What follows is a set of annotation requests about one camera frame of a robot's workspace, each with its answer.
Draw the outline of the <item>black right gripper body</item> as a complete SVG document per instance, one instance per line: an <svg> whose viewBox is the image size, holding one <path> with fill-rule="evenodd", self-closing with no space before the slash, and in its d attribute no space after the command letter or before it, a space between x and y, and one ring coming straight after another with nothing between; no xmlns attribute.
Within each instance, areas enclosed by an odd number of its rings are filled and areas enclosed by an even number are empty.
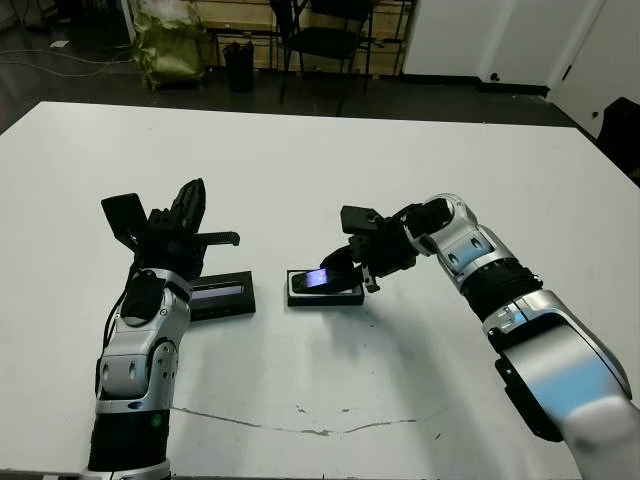
<svg viewBox="0 0 640 480"><path fill-rule="evenodd" d="M400 222L379 224L376 231L349 238L352 259L360 265L369 293L380 289L377 279L415 266L415 249Z"/></svg>

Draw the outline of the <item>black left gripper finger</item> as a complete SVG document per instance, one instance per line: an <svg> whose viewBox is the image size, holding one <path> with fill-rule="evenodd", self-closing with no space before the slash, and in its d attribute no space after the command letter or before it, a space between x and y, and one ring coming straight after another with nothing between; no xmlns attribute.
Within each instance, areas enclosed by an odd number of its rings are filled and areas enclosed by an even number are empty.
<svg viewBox="0 0 640 480"><path fill-rule="evenodd" d="M204 216L206 208L206 189L204 181L201 178L194 179L196 181L196 200L194 208L194 230L195 232L190 234L196 234Z"/></svg>
<svg viewBox="0 0 640 480"><path fill-rule="evenodd" d="M194 208L196 200L196 181L183 185L171 206L172 228L182 234L192 234L194 230Z"/></svg>

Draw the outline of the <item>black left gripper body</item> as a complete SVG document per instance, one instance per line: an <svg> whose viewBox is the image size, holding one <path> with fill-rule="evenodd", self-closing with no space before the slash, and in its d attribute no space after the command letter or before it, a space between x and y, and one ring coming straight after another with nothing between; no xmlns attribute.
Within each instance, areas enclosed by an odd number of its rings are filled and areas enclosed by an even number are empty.
<svg viewBox="0 0 640 480"><path fill-rule="evenodd" d="M139 267L169 270L184 280L194 280L202 273L209 246L239 245L240 235L234 231L199 233L203 215L200 207L153 209L139 240Z"/></svg>

